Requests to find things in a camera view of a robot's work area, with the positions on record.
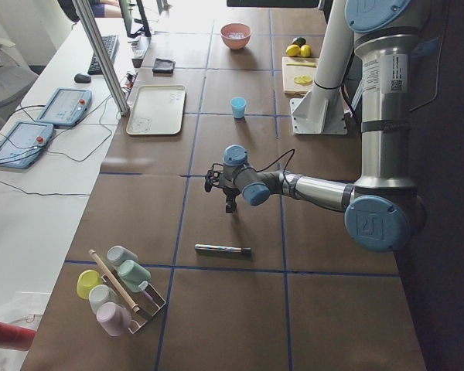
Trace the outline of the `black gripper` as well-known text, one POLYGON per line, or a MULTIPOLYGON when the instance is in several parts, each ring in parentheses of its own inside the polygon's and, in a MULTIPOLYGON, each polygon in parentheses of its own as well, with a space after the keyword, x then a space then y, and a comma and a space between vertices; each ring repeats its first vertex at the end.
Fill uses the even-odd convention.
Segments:
POLYGON ((235 199, 239 195, 239 190, 225 187, 223 193, 226 195, 226 213, 235 213, 237 210, 235 199))

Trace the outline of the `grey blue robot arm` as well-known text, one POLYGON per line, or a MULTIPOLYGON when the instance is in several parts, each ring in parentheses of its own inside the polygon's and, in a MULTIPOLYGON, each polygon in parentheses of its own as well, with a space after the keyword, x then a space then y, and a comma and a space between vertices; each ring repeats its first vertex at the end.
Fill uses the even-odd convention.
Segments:
POLYGON ((205 188, 226 195, 226 210, 243 196, 251 205, 272 194, 344 213, 348 234, 377 252, 403 248, 425 222, 408 176, 408 61, 431 10, 428 1, 335 1, 311 90, 291 102, 296 134, 342 134, 340 93, 351 56, 362 62, 361 174, 355 183, 260 171, 240 145, 227 147, 221 170, 205 188))

